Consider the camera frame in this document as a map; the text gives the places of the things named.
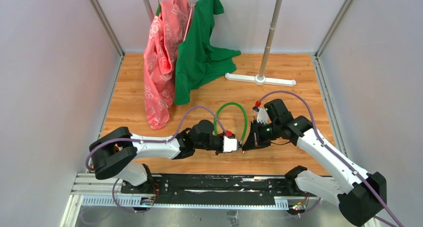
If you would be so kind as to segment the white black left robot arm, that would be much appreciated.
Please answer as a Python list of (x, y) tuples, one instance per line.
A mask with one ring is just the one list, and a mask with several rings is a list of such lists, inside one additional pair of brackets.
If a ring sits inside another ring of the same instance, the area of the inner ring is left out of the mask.
[(197, 149), (218, 155), (238, 148), (235, 134), (229, 131), (214, 134), (214, 125), (209, 120), (201, 120), (169, 137), (145, 137), (130, 133), (128, 127), (119, 127), (89, 146), (88, 164), (98, 180), (121, 179), (123, 193), (146, 194), (160, 186), (154, 182), (148, 166), (135, 163), (135, 159), (178, 160), (193, 156)]

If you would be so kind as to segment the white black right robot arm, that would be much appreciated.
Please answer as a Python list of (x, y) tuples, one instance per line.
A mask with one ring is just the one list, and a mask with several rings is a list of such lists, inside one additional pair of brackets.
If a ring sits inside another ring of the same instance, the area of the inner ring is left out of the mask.
[(371, 174), (356, 165), (321, 136), (305, 116), (293, 117), (281, 99), (263, 107), (253, 107), (256, 118), (242, 150), (263, 149), (282, 138), (307, 152), (333, 179), (321, 177), (304, 166), (285, 174), (285, 189), (297, 196), (301, 192), (316, 195), (337, 206), (343, 217), (355, 226), (362, 226), (375, 217), (387, 203), (387, 180), (379, 172)]

